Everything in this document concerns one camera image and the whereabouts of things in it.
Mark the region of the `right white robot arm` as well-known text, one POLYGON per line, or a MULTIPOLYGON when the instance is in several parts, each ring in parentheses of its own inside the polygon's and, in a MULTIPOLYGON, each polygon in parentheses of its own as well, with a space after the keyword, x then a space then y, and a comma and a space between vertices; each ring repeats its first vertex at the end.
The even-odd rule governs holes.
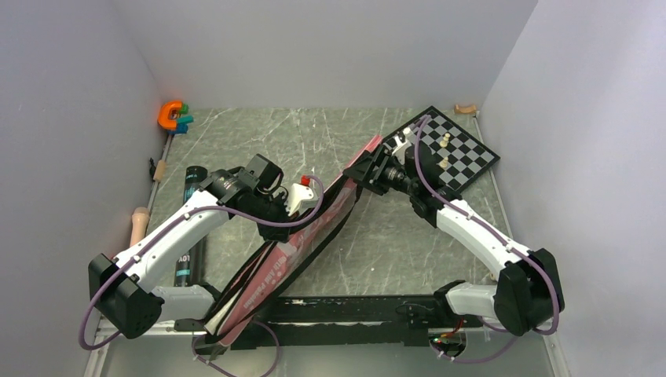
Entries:
POLYGON ((423 142, 408 142, 364 151, 343 174, 377 195, 403 192, 419 217, 461 243, 495 276, 494 285, 456 280, 435 291, 439 324, 475 316, 498 320, 516 336, 556 332, 565 303, 554 255, 529 249, 482 218, 441 180, 442 165, 423 142))

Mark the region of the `pink racket bag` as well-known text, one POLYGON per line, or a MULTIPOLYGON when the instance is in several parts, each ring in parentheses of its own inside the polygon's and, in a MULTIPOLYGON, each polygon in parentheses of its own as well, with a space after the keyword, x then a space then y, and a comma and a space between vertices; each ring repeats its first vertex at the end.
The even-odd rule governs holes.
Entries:
POLYGON ((337 236, 363 189, 340 174, 326 189, 314 218, 290 231, 285 243, 267 242, 223 290, 222 307, 206 324, 206 342, 231 346, 254 316, 274 302, 337 236))

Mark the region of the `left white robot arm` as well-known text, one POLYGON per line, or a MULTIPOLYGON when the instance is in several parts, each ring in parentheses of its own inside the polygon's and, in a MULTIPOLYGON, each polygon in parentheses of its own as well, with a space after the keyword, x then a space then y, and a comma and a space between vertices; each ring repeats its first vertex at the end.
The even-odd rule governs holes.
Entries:
POLYGON ((219 328, 226 309, 215 301, 217 293, 200 285, 162 287, 161 276, 236 215, 257 222, 266 239, 285 240, 285 200, 268 196, 282 176, 282 170, 260 154, 245 167, 212 172, 183 207, 143 240, 114 258, 99 254, 89 263, 90 308, 99 310, 127 339, 165 320, 194 319, 207 330, 219 328))

